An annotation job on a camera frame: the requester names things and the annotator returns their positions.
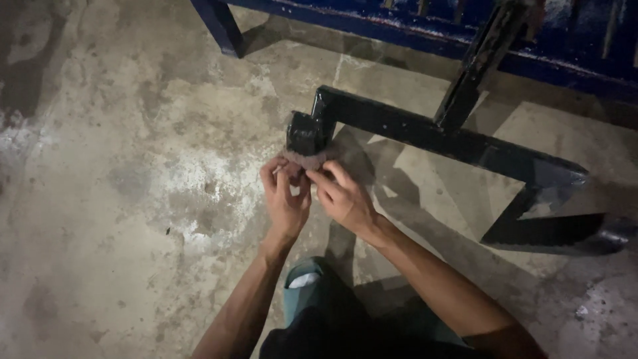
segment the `person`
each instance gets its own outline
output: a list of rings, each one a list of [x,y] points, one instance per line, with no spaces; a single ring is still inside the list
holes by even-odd
[[[422,320],[417,327],[425,328],[425,335],[418,329],[400,333],[408,326],[379,325],[330,266],[312,257],[286,277],[286,328],[268,334],[260,358],[545,358],[503,307],[379,214],[365,189],[337,162],[323,164],[335,181],[306,171],[298,195],[292,195],[285,171],[277,171],[286,163],[273,158],[260,171],[272,225],[192,358],[251,356],[286,257],[308,220],[310,180],[326,214],[377,249],[419,294],[425,309],[408,318]]]

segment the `hand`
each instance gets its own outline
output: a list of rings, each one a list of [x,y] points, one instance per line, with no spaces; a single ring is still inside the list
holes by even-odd
[[[319,172],[306,171],[306,175],[317,185],[319,202],[328,216],[367,240],[380,216],[372,205],[370,195],[336,161],[325,162],[323,169],[330,171],[337,183]]]
[[[266,195],[266,206],[271,216],[271,231],[278,238],[296,240],[310,213],[310,181],[305,175],[299,178],[299,194],[290,193],[290,177],[283,168],[288,161],[275,157],[265,164],[259,175]]]

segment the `black metal frame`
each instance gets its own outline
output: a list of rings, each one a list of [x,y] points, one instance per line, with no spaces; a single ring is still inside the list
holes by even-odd
[[[599,255],[621,250],[638,233],[636,224],[606,213],[549,217],[579,190],[588,172],[573,162],[524,148],[462,127],[474,108],[480,85],[498,66],[524,21],[524,1],[502,1],[470,47],[457,80],[434,119],[327,86],[317,89],[310,116],[296,113],[288,129],[288,148],[327,144],[336,122],[379,134],[519,181],[514,197],[481,239],[496,248],[570,255]],[[539,206],[543,218],[529,218]]]

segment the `left hand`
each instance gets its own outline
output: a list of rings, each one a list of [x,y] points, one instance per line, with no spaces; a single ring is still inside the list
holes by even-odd
[[[305,174],[299,178],[299,194],[290,192],[290,177],[278,168],[288,163],[281,157],[275,157],[265,164],[259,175],[262,178],[266,195],[266,206],[271,216],[273,231],[276,236],[287,240],[296,240],[310,213],[310,181]]]

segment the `concrete floor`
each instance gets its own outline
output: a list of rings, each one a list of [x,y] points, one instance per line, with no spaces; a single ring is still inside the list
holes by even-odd
[[[285,115],[307,112],[328,84],[432,116],[459,66],[240,8],[249,46],[234,59],[185,0],[6,3],[3,358],[187,357],[268,226],[257,170],[282,146]],[[573,209],[638,215],[638,133],[608,124],[635,121],[634,110],[501,73],[488,90],[466,126],[589,169]],[[483,247],[520,183],[348,127],[337,138],[379,210],[497,298],[551,358],[635,357],[635,243],[595,258]],[[371,312],[411,294],[315,204],[289,263],[327,247]],[[266,330],[283,322],[280,301]]]

